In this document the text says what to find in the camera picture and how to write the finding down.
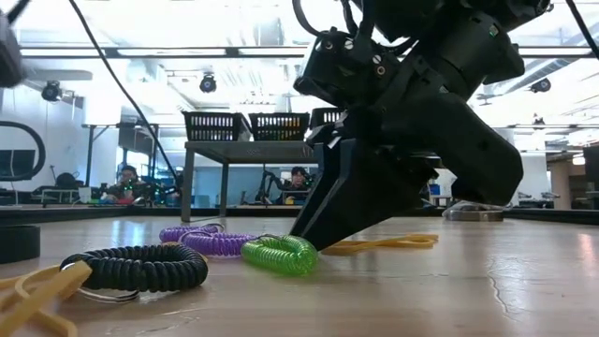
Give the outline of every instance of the metal table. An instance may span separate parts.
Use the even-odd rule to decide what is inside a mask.
[[[230,164],[315,164],[312,149],[303,141],[187,141],[183,171],[181,220],[191,220],[191,189],[195,154],[223,165],[220,215],[226,216],[226,191]]]

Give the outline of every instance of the wooden table surface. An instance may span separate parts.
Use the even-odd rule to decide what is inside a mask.
[[[217,221],[229,232],[283,234],[293,219]],[[158,243],[162,228],[177,225],[175,217],[45,224],[42,258],[0,266],[0,277],[85,250]],[[409,232],[436,233],[440,241],[431,250],[322,256],[305,278],[211,260],[199,289],[121,305],[75,297],[58,310],[86,337],[599,335],[599,227],[396,218],[356,238]],[[50,334],[23,328],[16,335]]]

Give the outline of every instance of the light fixture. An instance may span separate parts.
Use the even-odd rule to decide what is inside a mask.
[[[583,154],[575,154],[572,157],[572,164],[574,164],[574,165],[585,165],[586,164],[586,160],[584,159]]]
[[[48,102],[58,102],[63,98],[63,90],[59,81],[48,81],[41,91],[41,97]]]
[[[202,81],[199,83],[199,90],[202,93],[213,93],[216,91],[216,81],[214,80],[214,74],[205,74]]]

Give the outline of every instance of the metal ring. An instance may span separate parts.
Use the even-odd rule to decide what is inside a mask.
[[[66,266],[64,266],[61,269],[61,271],[68,269],[73,265],[75,265],[75,263],[69,263]],[[80,287],[79,289],[77,289],[77,292],[80,293],[84,298],[87,298],[90,300],[107,302],[107,303],[125,303],[125,302],[135,300],[139,297],[139,290],[136,290],[130,294],[120,295],[120,296],[100,295],[100,294],[96,294],[90,290],[86,290],[83,287]]]
[[[183,239],[189,235],[189,234],[202,234],[204,236],[206,236],[207,238],[211,238],[212,234],[211,233],[206,233],[205,231],[199,229],[199,230],[190,230],[188,232],[184,232],[182,236],[179,237],[179,239],[177,240],[178,243],[183,243]]]
[[[271,238],[271,239],[275,239],[275,240],[281,240],[281,237],[272,235],[272,234],[262,234],[259,237],[257,237],[256,240],[260,240],[262,238]]]
[[[204,228],[204,227],[210,227],[210,226],[216,226],[216,227],[219,227],[219,228],[221,228],[221,229],[222,229],[221,231],[225,231],[225,226],[223,226],[223,225],[221,225],[221,224],[219,224],[219,223],[207,224],[207,225],[204,225],[204,226],[202,226],[201,228]]]

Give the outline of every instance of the yellow rubber band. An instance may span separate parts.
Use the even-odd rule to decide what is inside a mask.
[[[23,299],[15,310],[0,321],[0,337],[8,337],[29,319],[35,320],[45,328],[66,336],[76,337],[77,327],[71,321],[59,315],[40,311],[44,305],[54,297],[65,299],[71,296],[89,277],[92,270],[84,262],[77,262],[71,268],[59,272],[59,267],[54,266],[41,271],[31,272],[23,277],[0,280],[0,286],[6,288],[14,285],[14,292],[3,299],[6,309],[8,304],[16,302],[17,298]],[[28,289],[34,288],[31,284],[51,278],[48,283],[34,290],[32,294]]]
[[[435,234],[409,234],[399,238],[378,241],[341,241],[324,249],[321,253],[344,256],[374,247],[430,249],[438,241],[439,236]]]

